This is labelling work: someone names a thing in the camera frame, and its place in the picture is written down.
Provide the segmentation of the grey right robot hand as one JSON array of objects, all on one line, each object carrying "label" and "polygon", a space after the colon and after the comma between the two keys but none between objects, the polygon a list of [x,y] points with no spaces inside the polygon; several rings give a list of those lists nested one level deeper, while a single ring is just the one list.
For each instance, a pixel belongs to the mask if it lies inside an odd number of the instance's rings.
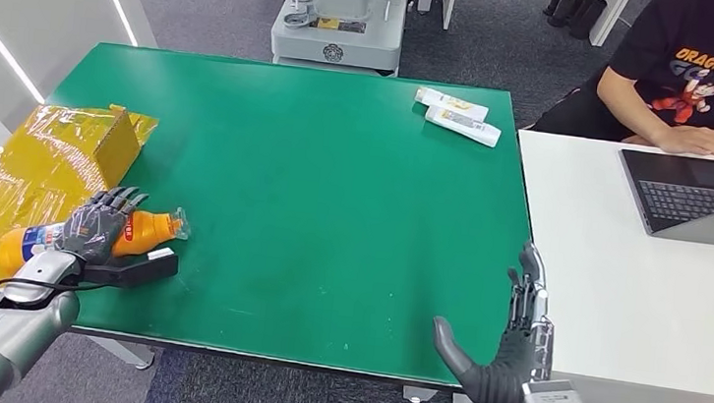
[{"label": "grey right robot hand", "polygon": [[473,361],[456,343],[447,319],[433,318],[434,347],[473,403],[523,403],[523,384],[551,375],[555,327],[548,314],[545,265],[531,241],[518,259],[522,271],[508,269],[512,286],[506,326],[490,364]]}]

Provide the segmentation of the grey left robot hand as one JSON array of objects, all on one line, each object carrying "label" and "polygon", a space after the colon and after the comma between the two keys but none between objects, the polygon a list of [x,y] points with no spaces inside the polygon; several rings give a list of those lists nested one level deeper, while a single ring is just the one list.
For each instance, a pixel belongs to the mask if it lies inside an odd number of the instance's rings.
[{"label": "grey left robot hand", "polygon": [[63,223],[57,247],[86,263],[106,264],[129,216],[148,197],[137,186],[96,192]]}]

